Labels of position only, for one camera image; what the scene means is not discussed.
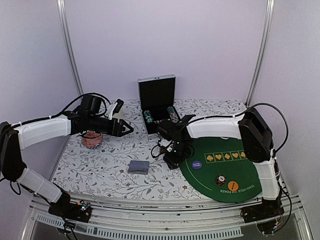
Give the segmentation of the purple small blind button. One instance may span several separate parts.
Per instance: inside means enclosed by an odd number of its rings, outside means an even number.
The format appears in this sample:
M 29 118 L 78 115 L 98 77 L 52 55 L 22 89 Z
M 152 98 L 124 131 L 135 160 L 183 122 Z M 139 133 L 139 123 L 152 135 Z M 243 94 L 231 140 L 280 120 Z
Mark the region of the purple small blind button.
M 202 168 L 202 163 L 198 160 L 195 160 L 191 163 L 191 167 L 194 169 L 194 170 L 199 170 Z

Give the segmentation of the aluminium poker case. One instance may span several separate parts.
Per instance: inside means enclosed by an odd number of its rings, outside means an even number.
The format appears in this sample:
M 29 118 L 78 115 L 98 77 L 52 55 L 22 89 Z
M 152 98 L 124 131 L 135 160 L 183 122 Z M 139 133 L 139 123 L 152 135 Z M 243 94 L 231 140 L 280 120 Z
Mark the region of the aluminium poker case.
M 137 83 L 142 118 L 146 132 L 149 135 L 157 132 L 157 127 L 159 124 L 147 123 L 144 118 L 144 111 L 149 110 L 154 121 L 171 121 L 167 112 L 167 107 L 172 106 L 178 115 L 179 120 L 181 119 L 176 108 L 174 107 L 176 88 L 176 76 L 174 74 L 139 78 Z

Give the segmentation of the orange poker chip stack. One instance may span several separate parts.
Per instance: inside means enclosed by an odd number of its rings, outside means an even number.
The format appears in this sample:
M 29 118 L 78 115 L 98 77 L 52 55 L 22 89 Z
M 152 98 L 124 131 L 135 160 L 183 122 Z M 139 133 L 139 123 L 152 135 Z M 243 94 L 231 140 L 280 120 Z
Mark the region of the orange poker chip stack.
M 226 177 L 224 175 L 218 175 L 216 177 L 216 180 L 215 180 L 215 183 L 218 185 L 218 186 L 223 186 L 226 182 Z

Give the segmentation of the orange big blind button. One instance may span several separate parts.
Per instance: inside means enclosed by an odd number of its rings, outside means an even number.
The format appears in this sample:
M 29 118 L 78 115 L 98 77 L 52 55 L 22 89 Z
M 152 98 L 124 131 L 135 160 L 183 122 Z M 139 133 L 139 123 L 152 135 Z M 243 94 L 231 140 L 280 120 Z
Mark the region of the orange big blind button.
M 239 184 L 236 181 L 230 181 L 227 187 L 231 192 L 236 192 L 239 189 Z

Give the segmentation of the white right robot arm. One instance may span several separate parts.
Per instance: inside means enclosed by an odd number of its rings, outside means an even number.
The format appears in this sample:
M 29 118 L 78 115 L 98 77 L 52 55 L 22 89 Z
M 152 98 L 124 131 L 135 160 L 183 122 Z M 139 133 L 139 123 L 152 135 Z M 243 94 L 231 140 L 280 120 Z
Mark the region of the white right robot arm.
M 192 153 L 194 139 L 215 137 L 233 138 L 242 141 L 246 158 L 257 170 L 265 200 L 259 206 L 262 218 L 269 218 L 278 210 L 277 199 L 281 196 L 279 171 L 276 164 L 277 149 L 273 133 L 254 104 L 241 113 L 233 115 L 196 116 L 185 115 L 177 123 L 163 120 L 157 127 L 163 138 L 158 145 L 167 166 L 173 170 Z

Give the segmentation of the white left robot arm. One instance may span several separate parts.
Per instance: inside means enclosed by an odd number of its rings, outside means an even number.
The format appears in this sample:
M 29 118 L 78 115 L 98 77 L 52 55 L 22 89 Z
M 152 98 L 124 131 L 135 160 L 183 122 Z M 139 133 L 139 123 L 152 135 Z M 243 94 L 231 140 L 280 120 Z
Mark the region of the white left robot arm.
M 123 137 L 134 131 L 133 127 L 121 118 L 81 116 L 72 111 L 26 124 L 10 125 L 8 122 L 3 122 L 0 130 L 0 171 L 3 177 L 54 203 L 55 209 L 63 217 L 70 217 L 75 211 L 74 205 L 69 202 L 70 195 L 27 167 L 22 160 L 21 151 L 50 139 L 85 131 L 94 131 L 113 137 Z

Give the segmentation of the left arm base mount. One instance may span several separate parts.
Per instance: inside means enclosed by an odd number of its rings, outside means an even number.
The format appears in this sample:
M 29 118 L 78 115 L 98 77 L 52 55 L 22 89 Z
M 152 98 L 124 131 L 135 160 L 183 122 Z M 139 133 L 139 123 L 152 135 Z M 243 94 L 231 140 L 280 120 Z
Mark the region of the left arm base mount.
M 50 203 L 48 213 L 64 219 L 88 223 L 92 207 L 89 201 L 80 200 L 76 203 L 70 202 L 69 198 L 59 199 L 57 202 Z

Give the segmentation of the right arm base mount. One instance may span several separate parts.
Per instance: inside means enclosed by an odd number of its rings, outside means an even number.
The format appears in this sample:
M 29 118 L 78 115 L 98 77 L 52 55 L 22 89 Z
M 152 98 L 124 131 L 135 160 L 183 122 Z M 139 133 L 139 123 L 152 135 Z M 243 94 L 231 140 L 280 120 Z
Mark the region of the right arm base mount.
M 280 224 L 282 215 L 285 213 L 280 200 L 264 200 L 257 205 L 243 207 L 240 215 L 245 223 L 257 222 L 273 217 L 279 217 L 279 220 L 270 220 L 267 222 L 258 223 L 256 225 L 258 231 L 264 235 L 271 235 Z

